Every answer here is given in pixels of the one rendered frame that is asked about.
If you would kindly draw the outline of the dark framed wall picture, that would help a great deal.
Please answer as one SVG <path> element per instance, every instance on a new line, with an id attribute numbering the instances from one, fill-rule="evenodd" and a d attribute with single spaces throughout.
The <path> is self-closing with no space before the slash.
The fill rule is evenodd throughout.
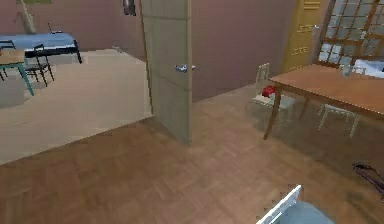
<path id="1" fill-rule="evenodd" d="M 124 14 L 129 16 L 135 16 L 135 2 L 134 0 L 123 0 Z"/>

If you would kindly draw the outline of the brown wooden table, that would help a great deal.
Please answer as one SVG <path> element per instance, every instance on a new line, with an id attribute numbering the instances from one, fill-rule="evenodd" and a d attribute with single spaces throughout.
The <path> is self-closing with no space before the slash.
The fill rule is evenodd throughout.
<path id="1" fill-rule="evenodd" d="M 336 68 L 312 64 L 270 78 L 275 98 L 263 139 L 269 137 L 279 113 L 282 92 L 305 98 L 302 118 L 311 100 L 336 106 L 375 121 L 384 122 L 384 78 L 351 73 L 342 76 Z"/>

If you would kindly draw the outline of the grey-green room door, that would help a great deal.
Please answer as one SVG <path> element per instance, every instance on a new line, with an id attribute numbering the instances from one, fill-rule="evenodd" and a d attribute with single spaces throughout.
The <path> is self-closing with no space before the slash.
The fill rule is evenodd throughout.
<path id="1" fill-rule="evenodd" d="M 191 142 L 191 0 L 141 0 L 154 117 L 179 141 Z M 186 73 L 175 65 L 188 66 Z"/>

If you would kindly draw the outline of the brown framed window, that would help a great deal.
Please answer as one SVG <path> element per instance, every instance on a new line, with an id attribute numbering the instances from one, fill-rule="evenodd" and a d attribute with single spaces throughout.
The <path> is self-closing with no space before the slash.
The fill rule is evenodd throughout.
<path id="1" fill-rule="evenodd" d="M 315 63 L 384 62 L 384 0 L 331 0 Z"/>

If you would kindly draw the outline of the dark purple curved object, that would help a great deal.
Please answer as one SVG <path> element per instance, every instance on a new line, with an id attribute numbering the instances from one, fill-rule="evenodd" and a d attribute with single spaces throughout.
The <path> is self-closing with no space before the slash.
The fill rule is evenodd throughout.
<path id="1" fill-rule="evenodd" d="M 375 168 L 364 163 L 354 162 L 352 168 L 374 186 L 381 195 L 381 201 L 384 203 L 384 177 Z"/>

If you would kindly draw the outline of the yellow room door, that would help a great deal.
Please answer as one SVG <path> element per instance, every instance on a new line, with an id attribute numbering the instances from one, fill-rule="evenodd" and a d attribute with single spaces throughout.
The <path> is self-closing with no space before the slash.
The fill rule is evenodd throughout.
<path id="1" fill-rule="evenodd" d="M 314 42 L 329 0 L 296 0 L 281 72 L 290 72 L 311 64 Z"/>

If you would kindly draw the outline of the teal legged wooden table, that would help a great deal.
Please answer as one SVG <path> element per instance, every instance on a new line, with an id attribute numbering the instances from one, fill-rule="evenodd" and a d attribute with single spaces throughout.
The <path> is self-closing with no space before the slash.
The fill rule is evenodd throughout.
<path id="1" fill-rule="evenodd" d="M 27 77 L 25 68 L 25 51 L 22 49 L 0 49 L 0 69 L 17 68 L 32 96 L 34 91 Z"/>

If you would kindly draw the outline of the blue topped black table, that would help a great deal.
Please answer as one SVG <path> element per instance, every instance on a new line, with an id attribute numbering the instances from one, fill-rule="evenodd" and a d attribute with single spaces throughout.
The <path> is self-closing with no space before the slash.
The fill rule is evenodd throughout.
<path id="1" fill-rule="evenodd" d="M 0 46 L 3 46 L 3 41 L 12 41 L 16 49 L 23 49 L 26 58 L 34 58 L 34 47 L 43 44 L 42 56 L 76 54 L 78 62 L 82 63 L 77 40 L 68 33 L 0 35 Z"/>

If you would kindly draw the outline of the black chair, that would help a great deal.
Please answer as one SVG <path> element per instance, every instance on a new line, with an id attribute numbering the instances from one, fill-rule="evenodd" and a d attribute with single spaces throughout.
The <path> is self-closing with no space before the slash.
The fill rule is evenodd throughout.
<path id="1" fill-rule="evenodd" d="M 37 73 L 40 73 L 41 77 L 43 78 L 45 86 L 48 86 L 45 73 L 48 72 L 52 80 L 54 80 L 54 76 L 48 60 L 48 56 L 43 54 L 44 50 L 45 50 L 45 46 L 43 44 L 34 46 L 33 53 L 34 53 L 34 58 L 36 62 L 32 64 L 26 63 L 24 68 L 25 68 L 26 74 L 34 76 L 36 81 L 39 81 Z"/>

